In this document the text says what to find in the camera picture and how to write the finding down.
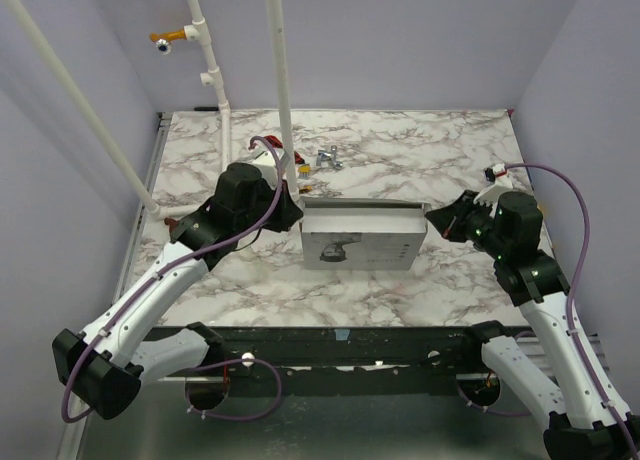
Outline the white hair clipper kit box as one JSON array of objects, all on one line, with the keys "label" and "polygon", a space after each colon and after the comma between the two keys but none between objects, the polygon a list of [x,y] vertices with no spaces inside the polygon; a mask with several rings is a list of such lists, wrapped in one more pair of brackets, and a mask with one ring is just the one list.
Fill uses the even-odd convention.
[{"label": "white hair clipper kit box", "polygon": [[394,199],[304,199],[307,270],[407,271],[428,231],[431,205]]}]

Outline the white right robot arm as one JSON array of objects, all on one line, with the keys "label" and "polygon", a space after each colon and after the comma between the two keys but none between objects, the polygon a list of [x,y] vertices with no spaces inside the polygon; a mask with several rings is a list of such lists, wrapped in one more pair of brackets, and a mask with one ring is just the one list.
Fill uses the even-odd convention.
[{"label": "white right robot arm", "polygon": [[446,240],[471,242],[494,261],[496,279],[541,346],[545,374],[496,322],[467,329],[460,359],[469,370],[487,367],[517,395],[543,432],[552,459],[636,459],[639,418],[611,385],[577,312],[557,261],[539,247],[543,216],[536,200],[510,191],[495,207],[465,191],[426,219]]}]

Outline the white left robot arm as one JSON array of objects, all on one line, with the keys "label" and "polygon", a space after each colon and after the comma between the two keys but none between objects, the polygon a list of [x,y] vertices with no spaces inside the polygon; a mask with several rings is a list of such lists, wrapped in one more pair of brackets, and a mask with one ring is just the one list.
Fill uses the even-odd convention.
[{"label": "white left robot arm", "polygon": [[231,164],[213,196],[179,220],[133,287],[79,332],[63,329],[54,338],[56,372],[65,387],[63,421],[76,423],[92,413],[110,420],[150,381],[186,369],[214,373],[222,352],[206,327],[184,327],[158,346],[147,335],[242,239],[263,230],[287,232],[302,216],[287,191],[280,162]]}]

